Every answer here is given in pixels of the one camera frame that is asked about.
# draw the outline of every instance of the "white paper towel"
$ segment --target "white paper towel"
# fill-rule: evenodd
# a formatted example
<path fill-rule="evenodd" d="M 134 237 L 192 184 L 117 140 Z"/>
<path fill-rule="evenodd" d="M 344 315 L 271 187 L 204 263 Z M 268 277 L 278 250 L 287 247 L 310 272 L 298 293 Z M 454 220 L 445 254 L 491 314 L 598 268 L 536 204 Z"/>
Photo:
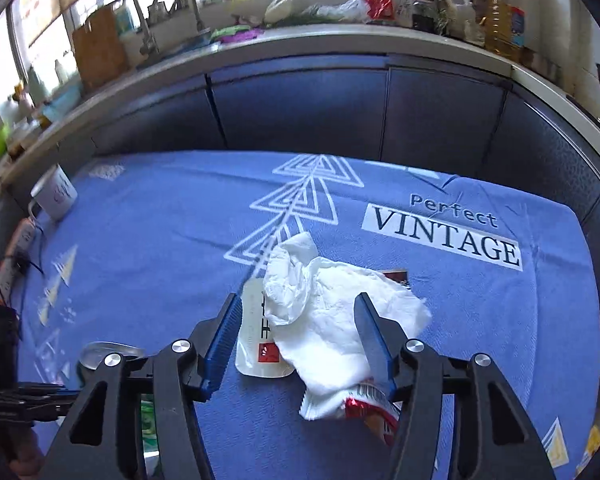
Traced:
<path fill-rule="evenodd" d="M 271 251 L 264 291 L 265 315 L 280 354 L 320 396 L 371 377 L 353 317 L 360 292 L 408 337 L 416 337 L 431 319 L 407 287 L 380 272 L 318 256 L 307 232 Z"/>

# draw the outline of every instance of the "kitchen counter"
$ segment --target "kitchen counter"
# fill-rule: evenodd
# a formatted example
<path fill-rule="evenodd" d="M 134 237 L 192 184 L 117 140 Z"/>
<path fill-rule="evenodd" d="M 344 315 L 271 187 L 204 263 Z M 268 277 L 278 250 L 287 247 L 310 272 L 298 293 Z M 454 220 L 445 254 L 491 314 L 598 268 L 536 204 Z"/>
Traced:
<path fill-rule="evenodd" d="M 95 124 L 106 114 L 143 97 L 147 99 L 146 105 L 151 104 L 151 98 L 146 96 L 159 88 L 227 66 L 279 57 L 334 53 L 425 57 L 511 78 L 569 121 L 600 155 L 598 127 L 567 101 L 564 91 L 520 65 L 476 46 L 417 30 L 369 25 L 308 25 L 268 30 L 244 43 L 213 44 L 122 76 L 52 124 L 41 139 L 2 173 L 2 186 L 16 182 L 48 150 L 80 129 Z"/>

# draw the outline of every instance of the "table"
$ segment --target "table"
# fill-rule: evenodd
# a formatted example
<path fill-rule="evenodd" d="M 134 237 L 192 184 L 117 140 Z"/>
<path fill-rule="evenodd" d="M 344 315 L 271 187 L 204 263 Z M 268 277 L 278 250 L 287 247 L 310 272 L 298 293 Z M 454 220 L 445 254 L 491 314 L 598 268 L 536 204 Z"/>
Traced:
<path fill-rule="evenodd" d="M 75 363 L 94 340 L 158 351 L 262 275 L 270 235 L 308 230 L 332 260 L 407 269 L 432 311 L 421 338 L 449 356 L 490 354 L 562 464 L 558 480 L 574 476 L 596 403 L 600 319 L 567 207 L 458 176 L 293 153 L 117 156 L 90 162 L 74 184 L 64 220 L 43 221 L 46 276 L 24 283 L 21 378 L 77 386 Z M 388 449 L 361 421 L 304 421 L 296 374 L 245 377 L 233 360 L 196 407 L 218 479 L 379 476 Z M 452 412 L 445 398 L 435 479 L 446 478 Z M 41 426 L 46 444 L 53 431 Z"/>

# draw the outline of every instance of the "red square logo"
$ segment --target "red square logo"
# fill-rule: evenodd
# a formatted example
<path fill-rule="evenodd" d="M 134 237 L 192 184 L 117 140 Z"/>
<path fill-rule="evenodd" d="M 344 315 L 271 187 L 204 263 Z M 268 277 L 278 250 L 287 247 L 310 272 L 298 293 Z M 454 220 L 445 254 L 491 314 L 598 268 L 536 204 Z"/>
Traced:
<path fill-rule="evenodd" d="M 280 350 L 275 343 L 260 343 L 258 347 L 259 363 L 279 363 Z"/>

